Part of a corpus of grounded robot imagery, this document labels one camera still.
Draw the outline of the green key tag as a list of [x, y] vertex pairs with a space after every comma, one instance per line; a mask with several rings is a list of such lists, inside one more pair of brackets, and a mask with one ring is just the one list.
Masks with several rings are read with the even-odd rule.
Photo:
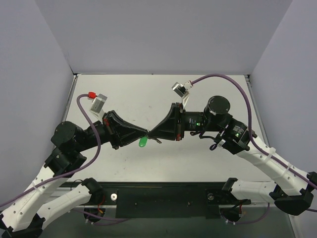
[[147, 145], [147, 141], [148, 141], [148, 138], [146, 136], [140, 138], [138, 143], [139, 147], [144, 148]]

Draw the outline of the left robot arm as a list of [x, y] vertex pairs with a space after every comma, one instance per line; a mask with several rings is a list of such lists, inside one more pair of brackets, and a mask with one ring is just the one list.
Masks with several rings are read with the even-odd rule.
[[4, 238], [37, 238], [55, 219], [71, 209], [91, 204], [100, 206], [106, 201], [101, 185], [93, 178], [84, 179], [77, 187], [48, 202], [50, 196], [75, 173], [86, 168], [83, 151], [110, 143], [119, 149], [144, 136], [148, 131], [121, 119], [115, 111], [104, 114], [101, 121], [86, 118], [89, 127], [82, 129], [65, 121], [60, 123], [51, 138], [55, 145], [39, 173], [28, 188], [0, 214], [0, 227]]

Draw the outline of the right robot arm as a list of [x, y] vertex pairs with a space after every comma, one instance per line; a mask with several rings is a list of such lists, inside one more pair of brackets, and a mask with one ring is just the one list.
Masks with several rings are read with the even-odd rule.
[[185, 132], [205, 139], [205, 132], [217, 132], [211, 137], [217, 147], [229, 151], [257, 167], [270, 181], [250, 182], [229, 178], [221, 190], [227, 203], [235, 200], [273, 203], [290, 215], [308, 210], [317, 186], [317, 174], [302, 171], [281, 158], [254, 131], [229, 114], [230, 102], [223, 96], [211, 97], [203, 112], [188, 112], [181, 103], [173, 103], [167, 116], [153, 128], [148, 137], [180, 141]]

